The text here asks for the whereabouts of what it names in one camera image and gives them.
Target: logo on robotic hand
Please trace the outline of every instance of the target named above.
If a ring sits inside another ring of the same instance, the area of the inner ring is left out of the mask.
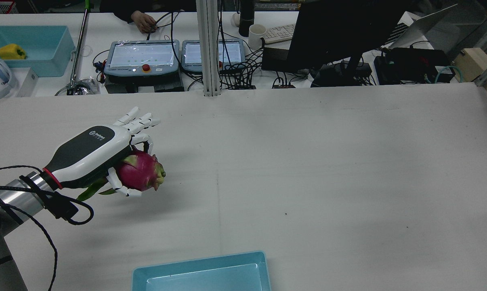
[[[97,133],[96,131],[90,131],[89,132],[89,135],[90,136],[93,136],[94,138],[96,138],[97,140],[104,140],[105,137],[99,133]]]

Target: black cylinder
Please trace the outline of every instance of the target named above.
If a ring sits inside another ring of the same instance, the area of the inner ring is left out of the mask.
[[[238,33],[249,37],[249,26],[254,24],[254,1],[240,0],[240,27]]]

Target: wooden block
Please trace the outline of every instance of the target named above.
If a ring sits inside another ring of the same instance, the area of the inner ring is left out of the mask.
[[[463,73],[464,82],[473,81],[487,69],[487,55],[481,48],[465,48],[453,62]]]
[[[487,69],[487,55],[481,48],[465,48],[454,60],[454,64],[463,73],[463,81],[471,82]]]

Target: light blue plastic tray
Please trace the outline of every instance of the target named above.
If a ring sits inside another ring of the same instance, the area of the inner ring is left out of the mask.
[[[6,59],[11,68],[28,68],[39,77],[60,77],[75,48],[67,26],[0,26],[0,48],[18,44],[26,59]]]
[[[261,251],[138,267],[132,291],[271,291]]]

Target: pink dragon fruit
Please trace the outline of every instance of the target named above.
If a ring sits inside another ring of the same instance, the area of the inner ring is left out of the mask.
[[[163,165],[155,155],[135,150],[115,167],[120,181],[127,188],[144,191],[153,187],[155,190],[164,182]]]
[[[123,186],[140,191],[150,188],[157,190],[166,176],[163,165],[157,161],[155,155],[150,156],[148,153],[139,150],[134,150],[131,155],[124,158],[114,168]],[[89,199],[105,184],[107,184],[107,179],[104,177],[94,181],[77,199],[80,201]],[[99,194],[109,195],[112,193],[116,193],[116,191],[111,188]]]

